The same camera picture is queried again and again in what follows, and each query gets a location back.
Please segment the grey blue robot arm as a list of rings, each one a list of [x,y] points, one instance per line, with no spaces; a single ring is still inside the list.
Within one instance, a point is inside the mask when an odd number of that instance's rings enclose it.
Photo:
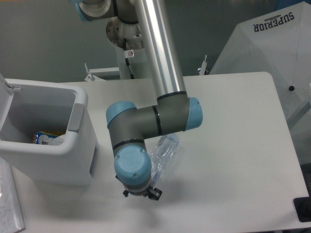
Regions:
[[[124,196],[161,197],[152,183],[152,162],[145,139],[198,128],[203,121],[197,98],[187,95],[183,74],[172,40],[165,3],[162,0],[77,0],[81,20],[117,17],[129,26],[139,26],[157,104],[137,108],[130,101],[110,105],[106,111],[114,154],[116,178]]]

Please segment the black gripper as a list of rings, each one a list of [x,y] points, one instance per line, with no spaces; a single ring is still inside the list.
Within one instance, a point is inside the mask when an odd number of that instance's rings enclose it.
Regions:
[[[159,200],[162,195],[162,191],[158,188],[153,188],[152,186],[149,185],[141,189],[133,189],[133,188],[126,187],[122,194],[125,197],[128,197],[129,195],[143,196],[143,197],[148,196],[148,198],[151,200]]]

